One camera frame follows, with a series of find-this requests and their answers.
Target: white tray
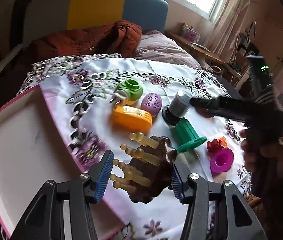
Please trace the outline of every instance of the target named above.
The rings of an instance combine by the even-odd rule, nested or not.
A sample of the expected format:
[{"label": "white tray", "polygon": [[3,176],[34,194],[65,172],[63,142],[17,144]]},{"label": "white tray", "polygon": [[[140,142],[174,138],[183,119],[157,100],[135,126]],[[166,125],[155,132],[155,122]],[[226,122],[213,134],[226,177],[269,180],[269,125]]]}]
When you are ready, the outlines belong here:
[{"label": "white tray", "polygon": [[[46,180],[58,183],[79,174],[38,85],[0,108],[0,223],[7,236]],[[71,239],[68,206],[64,202],[65,238]],[[103,201],[93,205],[92,215],[99,239],[123,227]]]}]

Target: white embroidered tablecloth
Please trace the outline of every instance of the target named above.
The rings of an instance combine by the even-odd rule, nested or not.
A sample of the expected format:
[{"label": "white embroidered tablecloth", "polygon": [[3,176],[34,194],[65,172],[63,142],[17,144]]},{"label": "white embroidered tablecloth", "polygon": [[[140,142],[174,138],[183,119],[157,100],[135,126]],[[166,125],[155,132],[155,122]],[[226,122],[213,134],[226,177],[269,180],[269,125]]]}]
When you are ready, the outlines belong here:
[{"label": "white embroidered tablecloth", "polygon": [[[126,78],[133,78],[143,87],[142,98],[150,92],[158,93],[162,97],[163,106],[171,102],[178,90],[186,90],[203,98],[228,96],[211,73],[185,65],[121,59],[118,54],[59,57],[34,64],[34,71],[29,73],[21,92],[40,82],[64,143],[69,146],[81,171],[87,171],[92,163],[100,160],[106,149],[112,150],[116,159],[129,163],[131,157],[120,149],[120,144],[126,143],[133,148],[139,146],[129,140],[130,131],[114,127],[109,120],[112,113],[109,104],[111,94],[116,85]],[[230,179],[243,194],[247,192],[250,175],[243,167],[240,138],[236,133],[243,129],[243,124],[217,116],[204,118],[194,108],[188,111],[185,118],[200,137],[206,136],[210,141],[226,137],[235,159],[228,172],[214,178],[210,171],[206,143],[194,151],[178,155],[178,160],[208,181]],[[161,113],[153,118],[152,128],[147,135],[167,136],[172,146],[177,147],[171,127],[164,122]],[[116,166],[112,173],[123,176]],[[188,205],[181,205],[173,191],[167,188],[148,204],[132,203],[127,192],[114,189],[112,181],[109,181],[103,200],[127,224],[124,231],[114,238],[180,238]]]}]

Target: brown scalloped object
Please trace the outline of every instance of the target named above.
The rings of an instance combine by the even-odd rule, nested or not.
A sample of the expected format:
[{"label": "brown scalloped object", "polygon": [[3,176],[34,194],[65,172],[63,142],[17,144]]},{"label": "brown scalloped object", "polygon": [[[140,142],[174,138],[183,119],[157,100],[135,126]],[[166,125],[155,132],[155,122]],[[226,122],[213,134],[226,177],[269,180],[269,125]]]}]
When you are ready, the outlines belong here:
[{"label": "brown scalloped object", "polygon": [[143,173],[143,176],[151,180],[149,187],[144,187],[132,180],[129,185],[136,187],[134,193],[128,193],[132,202],[149,203],[153,198],[157,197],[164,188],[171,183],[171,174],[173,163],[177,157],[177,150],[172,148],[171,141],[168,137],[152,136],[152,139],[159,142],[156,149],[150,146],[140,146],[138,149],[143,149],[145,152],[161,158],[159,166],[155,167],[150,163],[144,163],[137,158],[132,158],[129,165],[135,167]]}]

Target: purple egg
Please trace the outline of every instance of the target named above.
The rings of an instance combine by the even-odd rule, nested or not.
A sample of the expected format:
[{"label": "purple egg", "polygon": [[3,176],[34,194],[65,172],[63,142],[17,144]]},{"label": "purple egg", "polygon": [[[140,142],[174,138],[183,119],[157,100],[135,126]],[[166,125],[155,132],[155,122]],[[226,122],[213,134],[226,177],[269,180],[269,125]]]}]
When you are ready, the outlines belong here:
[{"label": "purple egg", "polygon": [[141,109],[149,112],[152,117],[156,116],[162,107],[163,101],[159,94],[149,93],[141,102]]}]

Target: green flange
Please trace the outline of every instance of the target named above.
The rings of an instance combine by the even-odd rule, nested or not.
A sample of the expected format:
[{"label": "green flange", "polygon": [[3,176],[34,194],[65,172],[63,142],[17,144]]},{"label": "green flange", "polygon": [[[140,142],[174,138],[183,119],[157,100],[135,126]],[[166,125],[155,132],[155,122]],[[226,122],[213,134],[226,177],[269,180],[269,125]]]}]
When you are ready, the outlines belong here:
[{"label": "green flange", "polygon": [[186,118],[182,118],[175,126],[175,134],[180,146],[177,148],[178,153],[194,149],[207,141],[207,137],[199,137],[195,129]]},{"label": "green flange", "polygon": [[137,101],[143,93],[143,88],[134,79],[127,79],[121,82],[116,90],[123,90],[128,95],[128,101]]}]

